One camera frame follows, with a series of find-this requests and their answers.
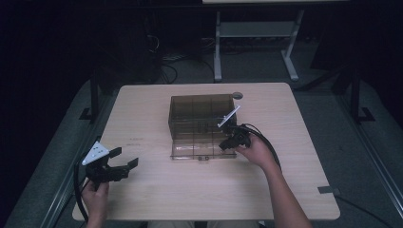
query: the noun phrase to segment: wooden table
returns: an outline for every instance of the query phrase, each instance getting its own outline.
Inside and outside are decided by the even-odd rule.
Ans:
[[[235,159],[172,161],[171,96],[241,92],[238,124],[253,124],[276,148],[283,175],[309,219],[337,219],[333,194],[287,84],[127,85],[101,143],[122,147],[112,166],[139,158],[128,179],[110,184],[108,218],[117,220],[273,219],[263,172]],[[75,219],[82,219],[77,208]]]

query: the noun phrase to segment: transparent plastic box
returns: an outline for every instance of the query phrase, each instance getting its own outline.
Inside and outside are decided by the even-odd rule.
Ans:
[[[220,143],[228,139],[218,124],[234,110],[232,94],[171,97],[169,129],[173,160],[236,158],[234,151],[222,151]],[[229,122],[236,123],[234,114]]]

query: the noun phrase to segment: wire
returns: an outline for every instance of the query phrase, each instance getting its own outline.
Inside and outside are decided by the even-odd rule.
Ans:
[[[178,79],[178,70],[176,70],[176,68],[174,68],[174,67],[172,67],[172,66],[168,66],[168,65],[161,65],[161,67],[168,67],[168,68],[171,68],[173,71],[174,71],[174,73],[175,73],[175,76],[174,76],[174,78],[172,79],[172,80],[169,80],[169,78],[168,78],[168,75],[165,73],[165,71],[163,71],[163,69],[161,68],[161,78],[163,79],[163,81],[166,83],[166,84],[173,84],[173,83],[175,83],[175,81]]]
[[[147,37],[152,38],[157,41],[157,45],[154,47],[154,49],[149,49],[149,51],[151,51],[152,53],[156,53],[158,48],[160,47],[160,39],[158,39],[157,36],[153,36],[153,35],[147,35]]]
[[[253,128],[255,128],[255,130],[257,130],[259,133],[260,133],[260,135],[262,135],[261,134],[261,132],[258,130],[258,128],[257,127],[255,127],[255,126],[253,126],[253,125],[251,125],[250,123],[244,123],[245,125],[250,125],[250,126],[252,126]]]
[[[80,185],[83,184],[83,182],[84,182],[85,179],[86,179],[86,178],[81,179],[81,181],[80,181],[79,184],[80,184]],[[73,198],[73,196],[74,196],[74,195],[71,194],[71,195],[68,197],[68,200],[66,200],[65,203],[63,204],[62,209],[60,210],[59,216],[57,217],[56,221],[54,222],[53,227],[56,227],[57,223],[59,222],[60,217],[63,215],[63,212],[66,210],[66,208],[67,208],[69,202],[71,201],[71,199]]]
[[[348,200],[346,200],[346,199],[344,199],[344,198],[342,198],[340,196],[335,196],[335,198],[338,199],[338,200],[341,200],[341,201],[343,201],[343,202],[345,202],[345,203],[347,203],[347,204],[349,204],[349,205],[351,205],[353,207],[355,207],[356,209],[358,209],[360,211],[363,211],[363,212],[367,213],[368,215],[372,216],[374,219],[378,220],[379,222],[381,222],[385,226],[387,226],[389,228],[393,228],[392,225],[390,225],[388,222],[386,222],[382,218],[380,218],[377,215],[375,215],[374,213],[372,213],[372,212],[370,212],[370,211],[368,211],[368,210],[356,205],[355,203],[352,203],[352,202],[350,202],[350,201],[348,201]]]
[[[75,199],[77,201],[77,206],[80,209],[81,214],[86,222],[88,222],[88,214],[86,213],[86,209],[84,208],[82,199],[81,199],[81,190],[80,190],[80,183],[78,182],[78,174],[79,174],[79,167],[80,161],[82,161],[86,157],[86,153],[84,153],[79,160],[74,165],[74,193]]]

